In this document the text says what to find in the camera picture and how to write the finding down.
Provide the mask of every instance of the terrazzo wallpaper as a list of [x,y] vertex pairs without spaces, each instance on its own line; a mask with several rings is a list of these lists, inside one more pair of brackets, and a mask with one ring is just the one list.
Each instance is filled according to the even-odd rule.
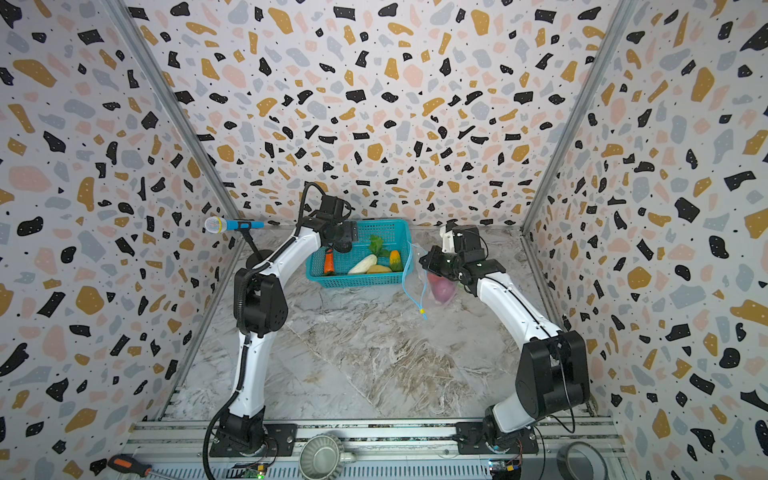
[[233,260],[98,2],[0,0],[0,478],[106,477]]
[[536,212],[637,478],[768,478],[766,22],[766,2],[638,2]]
[[616,2],[128,0],[244,217],[519,223]]

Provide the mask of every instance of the blue drawstring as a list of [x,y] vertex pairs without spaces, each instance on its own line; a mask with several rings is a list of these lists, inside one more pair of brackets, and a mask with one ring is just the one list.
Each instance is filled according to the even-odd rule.
[[416,304],[416,306],[419,308],[419,313],[422,314],[424,317],[424,320],[427,319],[427,314],[424,313],[424,294],[427,292],[427,279],[424,279],[424,290],[422,290],[422,296],[419,299],[419,301],[415,301],[410,293],[408,293],[408,290],[406,290],[406,275],[408,274],[408,268],[411,265],[411,258],[413,257],[413,243],[408,242],[408,245],[410,247],[408,259],[406,260],[406,268],[403,270],[402,273],[402,291],[406,293],[408,298],[411,299],[413,303]]

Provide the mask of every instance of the screwdriver handle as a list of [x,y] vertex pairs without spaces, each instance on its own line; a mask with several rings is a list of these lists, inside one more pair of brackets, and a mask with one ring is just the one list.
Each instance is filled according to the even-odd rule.
[[110,458],[107,466],[120,473],[135,473],[142,478],[149,475],[152,470],[152,465],[137,462],[135,458],[124,453]]

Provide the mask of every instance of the marble countertop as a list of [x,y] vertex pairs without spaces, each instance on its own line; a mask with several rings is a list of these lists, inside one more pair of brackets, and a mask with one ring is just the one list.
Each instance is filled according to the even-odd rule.
[[[288,229],[258,230],[275,248]],[[482,230],[499,260],[540,311],[543,302],[517,230]],[[425,249],[437,229],[412,229]],[[250,254],[246,247],[237,271]],[[406,286],[421,293],[415,273]],[[231,281],[163,420],[206,420],[230,395],[238,340]],[[276,333],[265,384],[268,419],[476,417],[514,391],[519,350],[495,314],[459,290],[427,319],[400,285],[325,289],[304,267],[286,288],[289,316]]]

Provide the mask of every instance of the microphone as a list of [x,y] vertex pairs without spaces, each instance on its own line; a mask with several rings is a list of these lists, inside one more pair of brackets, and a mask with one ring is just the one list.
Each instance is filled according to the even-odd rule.
[[255,222],[252,220],[227,220],[221,217],[208,217],[205,220],[205,230],[208,233],[221,233],[225,230],[250,230],[252,228],[263,228],[264,222]]

